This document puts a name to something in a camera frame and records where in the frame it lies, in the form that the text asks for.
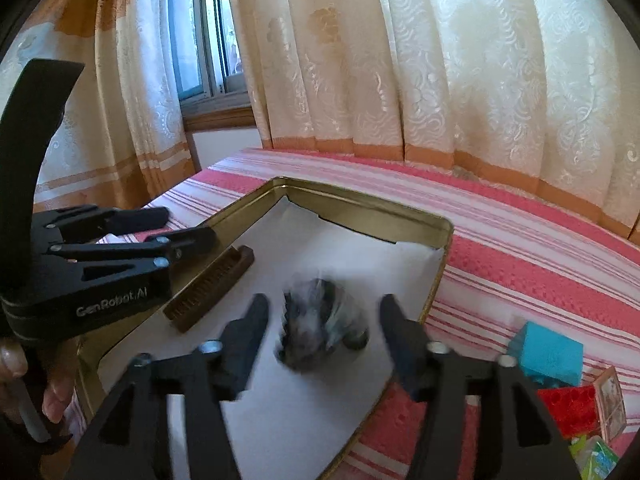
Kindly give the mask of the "person's left hand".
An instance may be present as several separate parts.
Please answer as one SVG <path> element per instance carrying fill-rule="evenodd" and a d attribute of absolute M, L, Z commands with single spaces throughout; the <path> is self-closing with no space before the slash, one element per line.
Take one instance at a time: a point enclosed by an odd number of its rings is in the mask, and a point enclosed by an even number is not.
<path fill-rule="evenodd" d="M 44 350 L 43 367 L 32 366 L 17 339 L 1 339 L 1 414 L 24 422 L 20 405 L 27 399 L 51 424 L 62 422 L 70 405 L 78 367 L 78 339 Z"/>

